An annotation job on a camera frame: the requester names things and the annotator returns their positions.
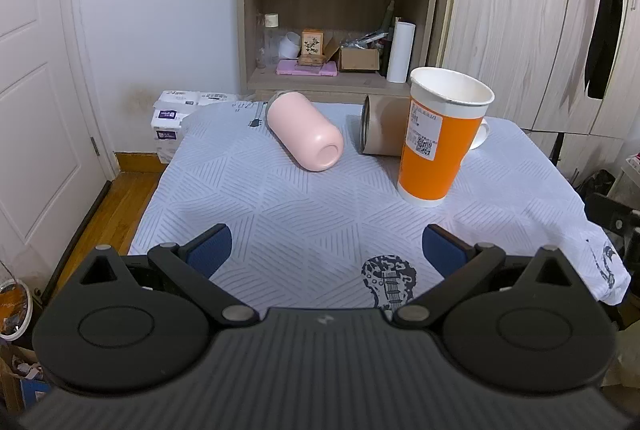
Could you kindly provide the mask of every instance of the black bow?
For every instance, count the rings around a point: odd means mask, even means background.
[[[601,100],[604,97],[616,55],[621,21],[622,0],[600,0],[584,68],[584,87],[588,88],[590,98]]]

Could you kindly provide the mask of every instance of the white patterned tablecloth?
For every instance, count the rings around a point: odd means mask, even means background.
[[[376,280],[383,271],[398,277],[393,295],[403,301],[442,280],[422,253],[422,230],[435,223],[508,254],[559,246],[597,299],[622,300],[630,278],[605,233],[511,121],[487,118],[491,134],[465,156],[444,203],[421,209],[396,191],[398,158],[358,153],[360,106],[316,105],[345,140],[344,155],[324,172],[292,160],[264,124],[261,104],[216,103],[188,116],[129,253],[184,244],[224,222],[232,251],[211,280],[261,313],[384,308],[391,293]]]

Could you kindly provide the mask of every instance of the pink bottle on shelf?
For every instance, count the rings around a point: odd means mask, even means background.
[[[312,172],[331,168],[340,159],[340,130],[299,92],[276,94],[267,105],[267,125],[300,166]]]

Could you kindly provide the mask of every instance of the door hinge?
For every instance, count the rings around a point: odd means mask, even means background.
[[[94,146],[95,155],[100,157],[100,151],[98,150],[98,145],[96,144],[95,139],[93,137],[91,138],[91,144]]]

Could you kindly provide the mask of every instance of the shelf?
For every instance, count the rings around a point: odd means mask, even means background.
[[[378,73],[340,73],[337,76],[285,76],[275,67],[256,69],[247,84],[250,90],[319,90],[408,96],[409,84],[393,84]]]

